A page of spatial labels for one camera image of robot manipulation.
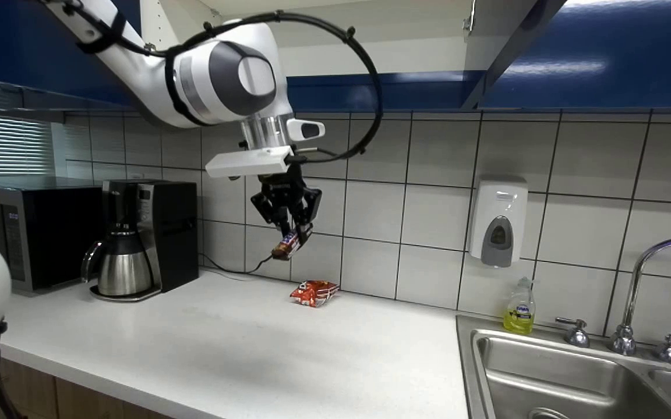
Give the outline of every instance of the window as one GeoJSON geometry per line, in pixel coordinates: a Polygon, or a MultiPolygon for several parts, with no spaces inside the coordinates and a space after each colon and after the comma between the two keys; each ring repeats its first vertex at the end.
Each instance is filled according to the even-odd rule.
{"type": "Polygon", "coordinates": [[[53,174],[52,127],[0,117],[0,177],[53,174]]]}

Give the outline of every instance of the red object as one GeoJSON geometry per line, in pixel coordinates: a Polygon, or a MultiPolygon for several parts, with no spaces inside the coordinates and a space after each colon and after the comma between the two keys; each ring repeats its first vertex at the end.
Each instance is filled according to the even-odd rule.
{"type": "Polygon", "coordinates": [[[289,292],[289,298],[307,307],[320,307],[328,302],[335,292],[337,287],[332,282],[303,282],[289,292]]]}

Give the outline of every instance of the black microwave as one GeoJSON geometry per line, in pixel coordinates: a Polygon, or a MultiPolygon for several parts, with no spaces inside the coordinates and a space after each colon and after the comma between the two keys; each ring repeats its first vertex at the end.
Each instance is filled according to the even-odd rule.
{"type": "Polygon", "coordinates": [[[0,177],[0,253],[13,292],[72,284],[102,238],[102,190],[59,177],[0,177]]]}

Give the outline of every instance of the faucet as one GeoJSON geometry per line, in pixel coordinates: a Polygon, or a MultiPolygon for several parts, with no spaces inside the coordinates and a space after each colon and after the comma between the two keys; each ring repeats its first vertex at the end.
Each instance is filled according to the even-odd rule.
{"type": "Polygon", "coordinates": [[[671,247],[671,240],[661,240],[661,241],[652,243],[649,248],[646,248],[637,259],[634,280],[631,280],[628,292],[624,298],[623,320],[620,320],[616,337],[612,337],[612,352],[617,352],[617,353],[624,353],[624,355],[637,353],[637,339],[634,339],[631,320],[634,320],[634,310],[637,310],[637,290],[640,284],[640,267],[646,261],[649,261],[655,253],[659,253],[667,247],[671,247]]]}

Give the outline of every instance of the kitchen counter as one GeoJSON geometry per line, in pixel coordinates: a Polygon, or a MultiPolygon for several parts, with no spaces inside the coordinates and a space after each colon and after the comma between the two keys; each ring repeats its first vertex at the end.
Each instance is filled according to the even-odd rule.
{"type": "Polygon", "coordinates": [[[13,296],[2,355],[168,416],[466,416],[454,314],[203,271],[137,305],[13,296]]]}

